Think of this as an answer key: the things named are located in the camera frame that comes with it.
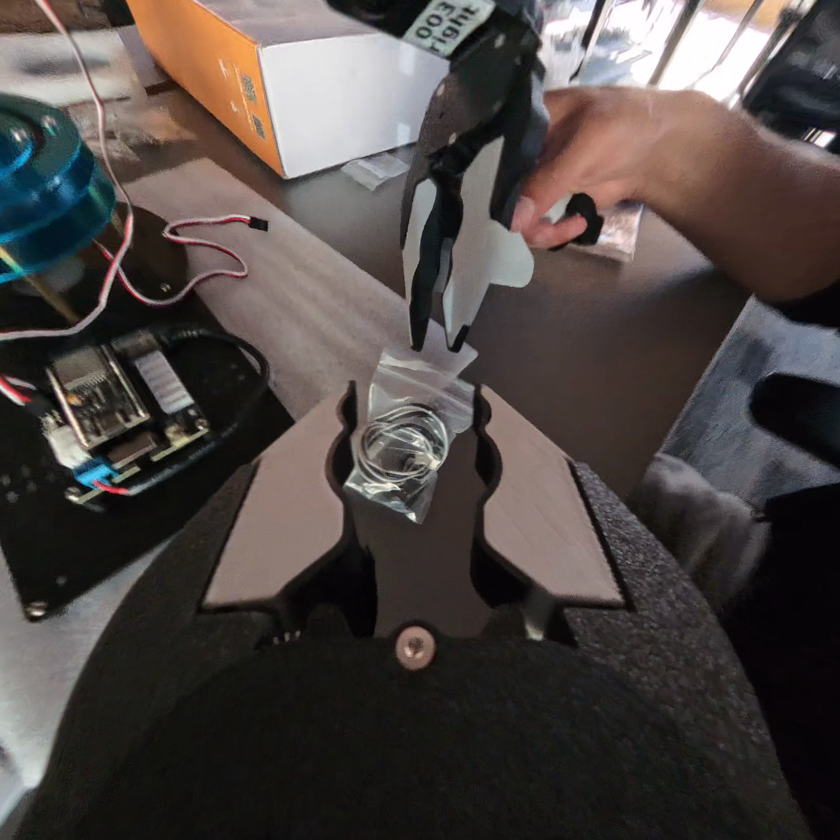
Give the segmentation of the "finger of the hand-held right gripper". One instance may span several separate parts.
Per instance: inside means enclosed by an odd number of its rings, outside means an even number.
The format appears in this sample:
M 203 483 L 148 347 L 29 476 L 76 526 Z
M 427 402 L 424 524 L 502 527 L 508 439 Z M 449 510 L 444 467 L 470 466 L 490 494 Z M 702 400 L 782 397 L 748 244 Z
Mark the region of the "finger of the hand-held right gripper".
M 497 138 L 485 146 L 461 182 L 461 225 L 449 251 L 441 297 L 450 350 L 463 346 L 490 286 L 521 289 L 532 279 L 533 257 L 522 236 L 490 217 L 503 145 Z
M 421 352 L 435 308 L 452 268 L 455 199 L 446 186 L 426 178 L 414 186 L 402 244 L 410 344 Z

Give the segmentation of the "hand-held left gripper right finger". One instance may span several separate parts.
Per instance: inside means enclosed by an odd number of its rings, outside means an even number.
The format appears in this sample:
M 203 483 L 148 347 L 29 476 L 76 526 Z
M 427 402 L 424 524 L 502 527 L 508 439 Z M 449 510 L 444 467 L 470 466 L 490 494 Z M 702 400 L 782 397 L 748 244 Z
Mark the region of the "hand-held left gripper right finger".
M 487 385 L 476 389 L 474 587 L 490 607 L 623 609 L 625 594 L 570 458 Z

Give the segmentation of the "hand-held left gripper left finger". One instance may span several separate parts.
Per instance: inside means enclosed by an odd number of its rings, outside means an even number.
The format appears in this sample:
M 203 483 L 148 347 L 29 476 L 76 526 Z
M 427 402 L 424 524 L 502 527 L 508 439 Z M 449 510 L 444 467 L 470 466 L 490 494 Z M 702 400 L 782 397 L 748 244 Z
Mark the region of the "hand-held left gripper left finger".
M 325 398 L 257 458 L 203 597 L 208 611 L 360 609 L 360 545 L 343 484 L 356 384 Z

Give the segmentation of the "clear zip bag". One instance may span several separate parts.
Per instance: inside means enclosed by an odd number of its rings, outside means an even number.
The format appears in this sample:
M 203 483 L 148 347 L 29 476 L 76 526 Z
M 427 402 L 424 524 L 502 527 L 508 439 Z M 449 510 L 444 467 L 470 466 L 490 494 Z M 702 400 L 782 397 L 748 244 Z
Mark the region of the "clear zip bag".
M 384 352 L 367 394 L 343 487 L 421 524 L 454 441 L 473 424 L 476 389 L 424 360 Z

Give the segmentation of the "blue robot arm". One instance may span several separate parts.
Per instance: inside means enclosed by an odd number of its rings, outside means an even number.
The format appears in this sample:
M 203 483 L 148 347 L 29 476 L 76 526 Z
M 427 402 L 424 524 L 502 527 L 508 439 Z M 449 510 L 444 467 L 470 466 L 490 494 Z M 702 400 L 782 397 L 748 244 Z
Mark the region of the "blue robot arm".
M 112 181 L 63 111 L 1 95 L 1 283 L 75 256 L 109 225 Z

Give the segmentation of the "person's right forearm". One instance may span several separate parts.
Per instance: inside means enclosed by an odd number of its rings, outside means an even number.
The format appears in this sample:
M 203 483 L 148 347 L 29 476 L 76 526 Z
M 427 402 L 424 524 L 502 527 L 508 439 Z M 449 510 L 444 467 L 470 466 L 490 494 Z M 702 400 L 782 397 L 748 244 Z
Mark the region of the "person's right forearm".
M 839 274 L 839 171 L 831 155 L 768 132 L 704 94 L 657 91 L 644 202 L 731 280 L 766 301 Z

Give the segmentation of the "person's right hand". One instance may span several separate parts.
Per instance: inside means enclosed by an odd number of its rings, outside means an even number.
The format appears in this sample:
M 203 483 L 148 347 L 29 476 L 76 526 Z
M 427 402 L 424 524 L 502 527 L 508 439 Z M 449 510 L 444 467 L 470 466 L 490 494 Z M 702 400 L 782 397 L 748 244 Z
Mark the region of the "person's right hand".
M 688 91 L 566 88 L 546 94 L 549 129 L 511 230 L 535 249 L 566 245 L 586 230 L 580 214 L 552 222 L 560 199 L 588 195 L 597 209 L 638 201 L 672 222 L 688 207 Z

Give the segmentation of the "flat clear bag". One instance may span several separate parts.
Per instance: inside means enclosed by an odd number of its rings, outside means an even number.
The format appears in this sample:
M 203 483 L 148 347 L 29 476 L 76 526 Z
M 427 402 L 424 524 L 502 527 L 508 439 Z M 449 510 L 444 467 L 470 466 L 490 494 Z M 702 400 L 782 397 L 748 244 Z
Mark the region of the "flat clear bag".
M 342 165 L 340 171 L 353 183 L 373 193 L 410 172 L 413 163 L 412 156 L 402 157 L 394 151 L 386 151 L 349 161 Z

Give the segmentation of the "pile of clear plastic bags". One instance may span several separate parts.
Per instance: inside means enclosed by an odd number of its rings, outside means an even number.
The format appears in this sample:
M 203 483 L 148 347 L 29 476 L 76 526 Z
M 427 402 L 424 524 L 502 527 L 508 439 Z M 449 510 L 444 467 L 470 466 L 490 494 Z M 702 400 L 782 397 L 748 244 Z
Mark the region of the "pile of clear plastic bags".
M 604 221 L 599 238 L 593 245 L 572 244 L 570 247 L 587 256 L 596 256 L 619 263 L 634 259 L 639 228 L 645 205 L 621 201 L 600 212 Z

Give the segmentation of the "orange white cardboard box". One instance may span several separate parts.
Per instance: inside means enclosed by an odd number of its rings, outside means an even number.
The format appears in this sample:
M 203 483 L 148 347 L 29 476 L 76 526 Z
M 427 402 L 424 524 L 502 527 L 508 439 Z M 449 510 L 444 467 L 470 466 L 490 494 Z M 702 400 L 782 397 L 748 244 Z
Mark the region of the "orange white cardboard box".
M 150 55 L 285 179 L 414 143 L 445 60 L 311 1 L 128 1 Z

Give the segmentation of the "white foam sheet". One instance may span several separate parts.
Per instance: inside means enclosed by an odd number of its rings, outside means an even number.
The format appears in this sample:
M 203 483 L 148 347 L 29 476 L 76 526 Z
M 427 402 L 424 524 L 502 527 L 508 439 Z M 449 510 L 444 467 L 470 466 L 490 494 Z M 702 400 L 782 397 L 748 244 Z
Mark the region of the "white foam sheet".
M 375 192 L 339 171 L 277 186 L 269 199 L 209 160 L 128 185 L 133 204 L 172 221 L 239 212 L 269 220 L 268 243 L 230 227 L 211 238 L 249 268 L 200 293 L 224 327 L 266 353 L 272 387 L 298 419 L 348 380 L 368 381 L 406 336 L 399 254 L 402 182 Z M 2 769 L 43 773 L 72 688 L 121 600 L 160 549 L 137 554 L 57 617 L 23 618 L 2 562 Z

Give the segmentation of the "circuit board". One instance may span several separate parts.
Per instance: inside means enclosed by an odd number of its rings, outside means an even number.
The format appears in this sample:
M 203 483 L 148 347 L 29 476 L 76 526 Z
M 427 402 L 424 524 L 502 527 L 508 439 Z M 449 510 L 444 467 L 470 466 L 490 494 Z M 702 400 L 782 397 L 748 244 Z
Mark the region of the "circuit board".
M 46 368 L 53 406 L 39 417 L 56 462 L 75 485 L 69 501 L 138 494 L 130 481 L 158 474 L 211 438 L 211 425 L 165 351 L 139 330 L 55 358 Z

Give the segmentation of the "black office chair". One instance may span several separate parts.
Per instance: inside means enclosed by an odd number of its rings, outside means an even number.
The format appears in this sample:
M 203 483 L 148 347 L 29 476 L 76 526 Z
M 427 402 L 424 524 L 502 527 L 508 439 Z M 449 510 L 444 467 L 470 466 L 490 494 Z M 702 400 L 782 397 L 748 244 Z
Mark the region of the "black office chair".
M 814 2 L 747 90 L 742 107 L 778 133 L 838 133 L 838 1 Z

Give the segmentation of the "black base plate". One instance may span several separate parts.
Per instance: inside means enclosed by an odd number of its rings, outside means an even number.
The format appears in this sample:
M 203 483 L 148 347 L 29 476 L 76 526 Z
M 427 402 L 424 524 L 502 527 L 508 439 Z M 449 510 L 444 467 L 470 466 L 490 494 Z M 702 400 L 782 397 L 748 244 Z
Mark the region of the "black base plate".
M 165 222 L 139 209 L 135 290 L 117 276 L 105 309 L 73 334 L 45 303 L 2 291 L 2 555 L 25 618 L 58 613 L 110 574 L 185 526 L 235 471 L 292 426 L 270 393 L 269 363 L 228 332 L 186 288 L 186 250 L 163 238 Z M 39 421 L 53 406 L 46 368 L 63 354 L 150 330 L 203 409 L 211 438 L 129 482 L 136 495 L 68 500 L 72 474 L 56 462 Z

